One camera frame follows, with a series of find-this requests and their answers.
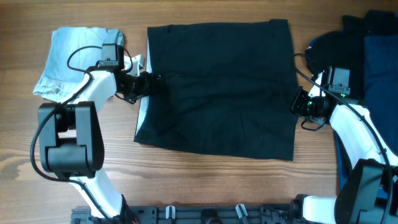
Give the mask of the black shorts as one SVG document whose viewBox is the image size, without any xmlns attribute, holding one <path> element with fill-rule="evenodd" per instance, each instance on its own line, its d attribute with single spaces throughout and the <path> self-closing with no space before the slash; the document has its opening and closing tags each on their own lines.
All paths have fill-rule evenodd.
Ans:
<svg viewBox="0 0 398 224">
<path fill-rule="evenodd" d="M 287 20 L 150 27 L 147 40 L 157 80 L 135 142 L 293 159 L 300 87 Z"/>
</svg>

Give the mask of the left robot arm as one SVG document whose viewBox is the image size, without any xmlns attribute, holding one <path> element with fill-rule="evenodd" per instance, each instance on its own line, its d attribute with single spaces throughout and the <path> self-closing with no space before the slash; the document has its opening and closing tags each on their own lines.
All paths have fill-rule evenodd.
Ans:
<svg viewBox="0 0 398 224">
<path fill-rule="evenodd" d="M 32 167 L 43 178 L 69 183 L 90 206 L 94 223 L 138 223 L 124 196 L 103 169 L 104 143 L 97 112 L 115 96 L 130 104 L 155 92 L 158 80 L 118 44 L 99 47 L 101 58 L 83 71 L 85 79 L 71 96 L 39 107 L 39 126 L 30 146 Z"/>
</svg>

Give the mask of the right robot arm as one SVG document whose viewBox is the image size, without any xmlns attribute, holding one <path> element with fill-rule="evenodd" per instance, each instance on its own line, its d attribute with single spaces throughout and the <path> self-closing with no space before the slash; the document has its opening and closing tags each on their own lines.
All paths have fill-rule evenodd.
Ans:
<svg viewBox="0 0 398 224">
<path fill-rule="evenodd" d="M 369 111 L 347 99 L 351 72 L 330 67 L 300 90 L 292 112 L 304 122 L 330 125 L 352 170 L 336 197 L 304 196 L 298 215 L 314 223 L 397 223 L 397 156 L 375 129 Z"/>
</svg>

